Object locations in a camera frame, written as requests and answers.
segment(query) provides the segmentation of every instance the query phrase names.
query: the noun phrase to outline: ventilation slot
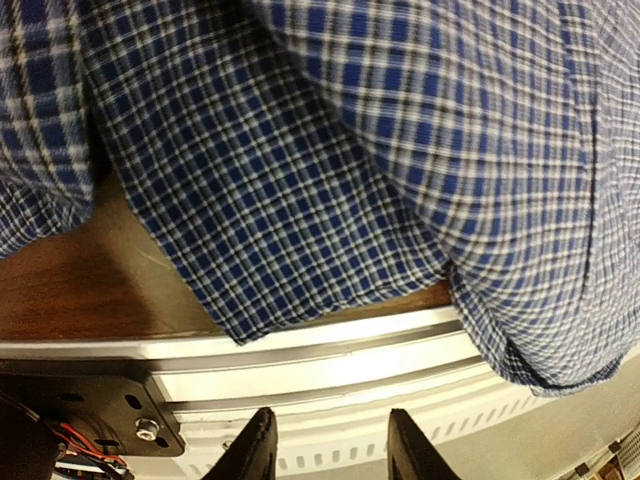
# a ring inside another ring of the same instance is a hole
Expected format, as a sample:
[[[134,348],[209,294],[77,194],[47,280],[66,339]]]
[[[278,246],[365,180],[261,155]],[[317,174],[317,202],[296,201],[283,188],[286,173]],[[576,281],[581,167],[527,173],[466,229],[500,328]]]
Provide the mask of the ventilation slot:
[[[496,414],[496,409],[494,408],[493,410],[491,410],[491,412],[489,412],[489,416],[487,417],[487,420],[485,421],[485,423],[489,423],[495,414]]]
[[[516,408],[518,408],[518,405],[520,405],[520,400],[517,400],[516,403],[513,404],[513,407],[511,407],[511,411],[509,412],[511,415],[513,415],[513,412],[516,411]]]
[[[636,428],[621,443],[618,458],[624,478],[637,478],[640,475],[640,431]]]
[[[502,410],[500,410],[500,413],[498,414],[498,418],[502,418],[502,416],[507,411],[507,408],[509,408],[509,404],[506,404],[504,407],[502,407]]]
[[[451,425],[449,425],[449,428],[447,428],[447,433],[444,434],[444,437],[447,438],[449,435],[451,435],[451,432],[453,432],[454,428],[456,428],[456,422],[453,422]]]
[[[480,423],[480,420],[482,420],[482,417],[484,417],[484,414],[481,413],[480,415],[478,415],[478,417],[476,418],[476,421],[473,422],[473,428],[476,428],[478,426],[478,424]]]
[[[460,431],[464,432],[464,429],[467,428],[467,425],[469,425],[469,419],[465,418],[464,421],[462,422],[462,425],[460,425]]]

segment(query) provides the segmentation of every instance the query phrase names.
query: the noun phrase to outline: bolt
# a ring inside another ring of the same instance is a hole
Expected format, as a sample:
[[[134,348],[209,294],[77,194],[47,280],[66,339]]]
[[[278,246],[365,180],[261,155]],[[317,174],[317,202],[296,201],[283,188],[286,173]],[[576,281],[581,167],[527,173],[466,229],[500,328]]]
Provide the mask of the bolt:
[[[160,425],[158,425],[157,422],[148,418],[141,418],[136,421],[136,427],[136,436],[140,440],[144,440],[145,442],[155,442],[156,438],[158,438]]]

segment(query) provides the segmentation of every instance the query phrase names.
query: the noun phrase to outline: blue plaid fabric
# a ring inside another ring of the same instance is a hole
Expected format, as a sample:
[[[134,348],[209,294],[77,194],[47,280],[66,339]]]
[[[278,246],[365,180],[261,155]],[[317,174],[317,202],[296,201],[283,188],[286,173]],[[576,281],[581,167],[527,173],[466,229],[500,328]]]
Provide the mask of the blue plaid fabric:
[[[541,394],[640,340],[635,2],[76,1],[130,204],[237,342],[446,275]]]
[[[87,220],[92,183],[74,2],[0,2],[0,258]]]

